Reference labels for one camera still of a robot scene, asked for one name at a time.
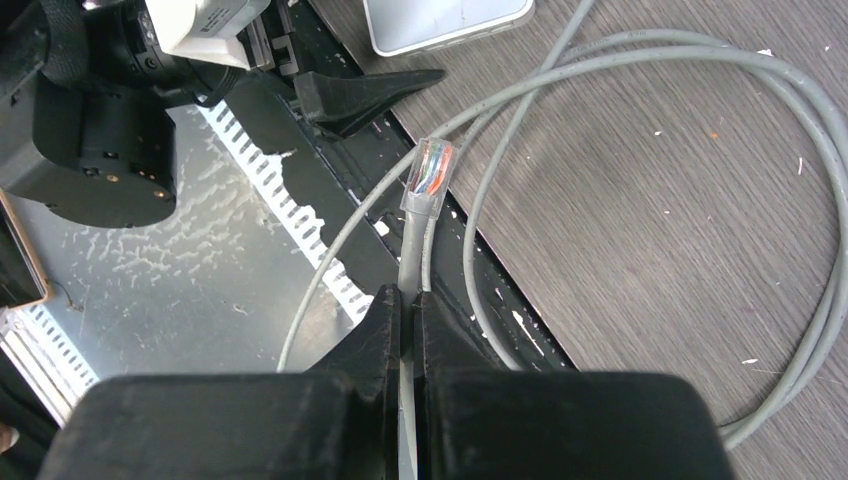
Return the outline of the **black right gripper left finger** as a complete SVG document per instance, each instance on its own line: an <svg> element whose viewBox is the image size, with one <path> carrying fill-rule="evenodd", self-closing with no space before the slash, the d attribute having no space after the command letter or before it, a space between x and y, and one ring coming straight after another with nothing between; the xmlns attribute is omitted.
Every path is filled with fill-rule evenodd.
<svg viewBox="0 0 848 480"><path fill-rule="evenodd" d="M43 479L394 479L401 295L301 373L137 375L94 385Z"/></svg>

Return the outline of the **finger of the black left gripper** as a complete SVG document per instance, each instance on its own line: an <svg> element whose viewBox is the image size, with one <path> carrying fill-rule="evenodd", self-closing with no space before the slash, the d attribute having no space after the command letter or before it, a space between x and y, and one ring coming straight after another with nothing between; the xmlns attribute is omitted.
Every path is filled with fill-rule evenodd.
<svg viewBox="0 0 848 480"><path fill-rule="evenodd" d="M355 78L307 72L293 81L293 109L320 135L346 139L400 101L446 77L441 69L421 69Z"/></svg>

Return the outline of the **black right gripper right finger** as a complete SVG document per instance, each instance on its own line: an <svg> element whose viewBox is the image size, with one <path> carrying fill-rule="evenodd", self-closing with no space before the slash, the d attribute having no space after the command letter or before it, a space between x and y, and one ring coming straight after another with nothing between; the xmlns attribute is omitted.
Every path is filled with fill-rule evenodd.
<svg viewBox="0 0 848 480"><path fill-rule="evenodd" d="M415 301L423 479L731 479L701 396L655 372L511 371Z"/></svg>

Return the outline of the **white network switch box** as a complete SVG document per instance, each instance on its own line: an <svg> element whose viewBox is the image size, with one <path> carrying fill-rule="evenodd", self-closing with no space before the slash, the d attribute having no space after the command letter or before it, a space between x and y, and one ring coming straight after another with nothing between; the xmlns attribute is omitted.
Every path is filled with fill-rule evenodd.
<svg viewBox="0 0 848 480"><path fill-rule="evenodd" d="M364 0L371 45L381 57L433 51L529 21L534 0Z"/></svg>

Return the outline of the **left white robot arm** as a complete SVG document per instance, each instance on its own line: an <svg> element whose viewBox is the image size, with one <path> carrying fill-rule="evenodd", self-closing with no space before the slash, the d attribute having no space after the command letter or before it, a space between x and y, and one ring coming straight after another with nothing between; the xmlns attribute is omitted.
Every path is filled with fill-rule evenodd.
<svg viewBox="0 0 848 480"><path fill-rule="evenodd" d="M5 1L1 188L101 228L177 206L174 108L227 106L264 154L292 119L346 139L441 70L336 77L283 1Z"/></svg>

